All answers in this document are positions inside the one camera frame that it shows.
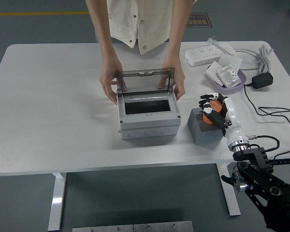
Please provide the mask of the robot right hand white shell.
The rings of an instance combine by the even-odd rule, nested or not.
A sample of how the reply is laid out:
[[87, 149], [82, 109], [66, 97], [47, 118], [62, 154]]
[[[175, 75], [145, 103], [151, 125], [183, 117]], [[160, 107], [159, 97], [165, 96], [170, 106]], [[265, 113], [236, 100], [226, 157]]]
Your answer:
[[199, 106], [205, 117], [222, 130], [230, 151], [248, 149], [248, 137], [241, 131], [238, 113], [229, 97], [220, 93], [205, 94], [201, 96]]

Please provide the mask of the person's right hand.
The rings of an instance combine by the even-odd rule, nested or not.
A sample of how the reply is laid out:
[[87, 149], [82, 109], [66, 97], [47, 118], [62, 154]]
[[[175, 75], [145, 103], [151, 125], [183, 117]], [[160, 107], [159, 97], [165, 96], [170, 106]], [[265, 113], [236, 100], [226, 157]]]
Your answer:
[[102, 61], [100, 84], [108, 99], [117, 105], [116, 93], [112, 89], [112, 85], [116, 85], [116, 75], [123, 71], [121, 62], [117, 58], [105, 59]]

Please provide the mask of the person's left hand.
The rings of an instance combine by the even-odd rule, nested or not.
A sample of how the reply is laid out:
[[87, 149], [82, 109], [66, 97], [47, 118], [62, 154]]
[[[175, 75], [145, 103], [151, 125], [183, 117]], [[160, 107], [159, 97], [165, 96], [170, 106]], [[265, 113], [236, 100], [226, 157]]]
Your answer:
[[174, 93], [176, 100], [179, 100], [185, 94], [184, 80], [185, 75], [180, 61], [167, 61], [162, 63], [162, 68], [175, 68], [174, 70]]

